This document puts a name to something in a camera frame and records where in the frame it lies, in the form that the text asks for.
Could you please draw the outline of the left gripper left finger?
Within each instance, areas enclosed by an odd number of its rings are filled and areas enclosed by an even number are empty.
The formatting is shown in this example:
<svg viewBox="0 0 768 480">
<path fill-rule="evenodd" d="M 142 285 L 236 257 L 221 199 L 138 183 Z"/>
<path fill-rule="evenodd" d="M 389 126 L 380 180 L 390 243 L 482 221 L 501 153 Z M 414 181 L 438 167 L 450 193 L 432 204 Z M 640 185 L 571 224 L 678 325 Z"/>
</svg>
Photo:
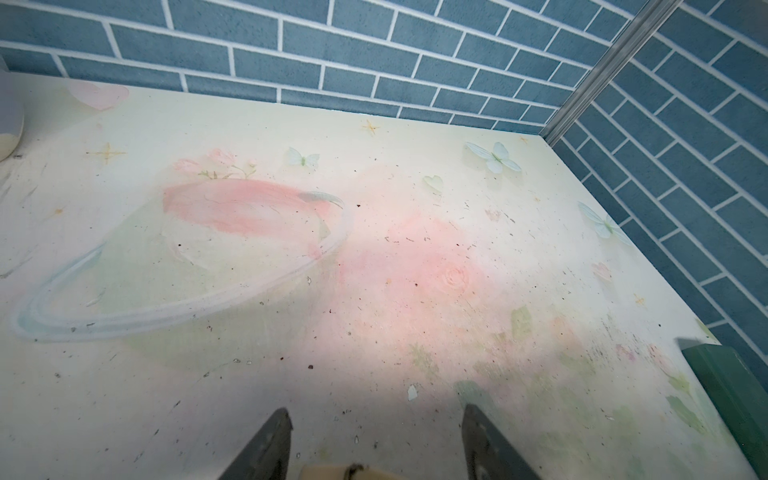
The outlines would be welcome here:
<svg viewBox="0 0 768 480">
<path fill-rule="evenodd" d="M 291 449 L 292 422 L 286 408 L 275 410 L 219 480 L 285 480 Z"/>
</svg>

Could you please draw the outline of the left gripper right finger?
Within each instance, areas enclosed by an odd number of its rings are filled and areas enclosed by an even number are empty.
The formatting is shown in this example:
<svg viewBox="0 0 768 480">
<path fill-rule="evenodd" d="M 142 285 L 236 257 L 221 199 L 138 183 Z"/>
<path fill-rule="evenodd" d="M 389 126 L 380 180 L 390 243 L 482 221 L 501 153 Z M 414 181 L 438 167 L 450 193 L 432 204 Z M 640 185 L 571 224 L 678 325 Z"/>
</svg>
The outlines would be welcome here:
<svg viewBox="0 0 768 480">
<path fill-rule="evenodd" d="M 469 480 L 540 479 L 477 405 L 465 406 L 461 430 Z"/>
</svg>

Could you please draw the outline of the brown cardboard paper box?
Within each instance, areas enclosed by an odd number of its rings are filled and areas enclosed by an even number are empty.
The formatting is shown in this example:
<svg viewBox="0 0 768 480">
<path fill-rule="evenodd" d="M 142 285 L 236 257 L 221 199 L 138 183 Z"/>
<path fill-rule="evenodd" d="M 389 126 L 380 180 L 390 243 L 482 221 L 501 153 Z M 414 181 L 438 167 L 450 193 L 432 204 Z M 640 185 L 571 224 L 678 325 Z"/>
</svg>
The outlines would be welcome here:
<svg viewBox="0 0 768 480">
<path fill-rule="evenodd" d="M 305 465 L 299 480 L 405 480 L 405 477 L 359 463 Z"/>
</svg>

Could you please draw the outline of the dark green phone case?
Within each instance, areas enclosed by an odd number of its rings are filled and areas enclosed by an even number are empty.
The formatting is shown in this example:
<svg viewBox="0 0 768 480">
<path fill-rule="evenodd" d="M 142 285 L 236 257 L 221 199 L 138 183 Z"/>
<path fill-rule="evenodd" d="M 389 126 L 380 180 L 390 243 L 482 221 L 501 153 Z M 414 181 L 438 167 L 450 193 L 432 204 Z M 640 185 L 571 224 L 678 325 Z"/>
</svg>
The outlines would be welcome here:
<svg viewBox="0 0 768 480">
<path fill-rule="evenodd" d="M 767 392 L 737 351 L 699 344 L 682 354 L 760 479 L 767 477 Z"/>
</svg>

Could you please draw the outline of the lavender ceramic cup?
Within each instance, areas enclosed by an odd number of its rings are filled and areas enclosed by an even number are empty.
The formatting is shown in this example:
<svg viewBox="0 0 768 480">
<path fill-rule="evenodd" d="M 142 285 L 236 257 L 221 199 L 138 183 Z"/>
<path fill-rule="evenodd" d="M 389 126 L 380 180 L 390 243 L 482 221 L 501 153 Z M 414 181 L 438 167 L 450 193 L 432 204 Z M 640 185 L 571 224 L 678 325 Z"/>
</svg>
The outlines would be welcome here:
<svg viewBox="0 0 768 480">
<path fill-rule="evenodd" d="M 25 116 L 9 68 L 3 58 L 0 63 L 0 160 L 4 161 L 13 154 L 21 141 Z"/>
</svg>

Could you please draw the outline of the right aluminium corner post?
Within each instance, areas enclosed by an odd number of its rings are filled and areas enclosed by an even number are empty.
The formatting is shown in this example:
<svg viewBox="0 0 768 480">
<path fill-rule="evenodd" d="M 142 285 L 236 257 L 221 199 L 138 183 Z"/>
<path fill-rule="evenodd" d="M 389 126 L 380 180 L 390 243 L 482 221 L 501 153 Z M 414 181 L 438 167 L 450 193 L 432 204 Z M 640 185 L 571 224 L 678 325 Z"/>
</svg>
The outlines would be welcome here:
<svg viewBox="0 0 768 480">
<path fill-rule="evenodd" d="M 624 66 L 681 5 L 681 0 L 647 1 L 618 34 L 616 40 L 579 83 L 573 94 L 541 130 L 540 136 L 554 147 L 568 129 Z"/>
</svg>

